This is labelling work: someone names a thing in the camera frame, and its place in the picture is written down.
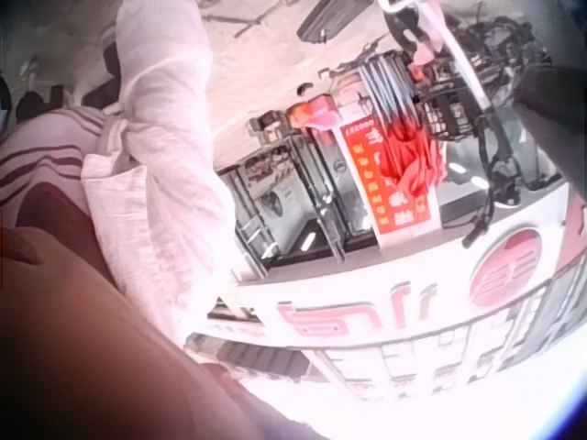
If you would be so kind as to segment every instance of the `red poster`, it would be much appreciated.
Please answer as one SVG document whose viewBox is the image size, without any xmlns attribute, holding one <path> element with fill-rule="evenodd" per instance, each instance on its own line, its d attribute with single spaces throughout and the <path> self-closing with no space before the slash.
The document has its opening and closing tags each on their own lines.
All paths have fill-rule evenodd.
<svg viewBox="0 0 587 440">
<path fill-rule="evenodd" d="M 385 139 L 373 116 L 364 117 L 341 128 L 360 182 L 365 189 L 380 234 L 390 234 L 431 219 L 428 199 L 406 197 L 396 192 L 380 172 L 380 157 Z"/>
</svg>

